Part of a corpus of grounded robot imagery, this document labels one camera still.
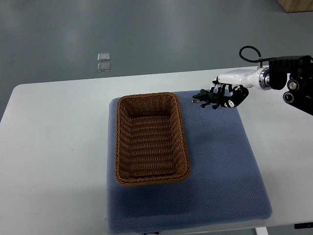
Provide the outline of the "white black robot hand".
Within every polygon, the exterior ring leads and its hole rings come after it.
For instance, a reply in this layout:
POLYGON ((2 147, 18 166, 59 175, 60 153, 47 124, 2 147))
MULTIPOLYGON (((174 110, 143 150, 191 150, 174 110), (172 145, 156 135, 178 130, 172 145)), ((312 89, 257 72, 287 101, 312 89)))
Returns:
POLYGON ((255 87, 260 90, 270 90, 269 68, 258 68, 256 70, 239 69, 232 70, 217 76, 212 81, 210 92, 223 93, 228 89, 229 97, 223 101, 221 106, 235 108, 248 96, 248 88, 255 87))

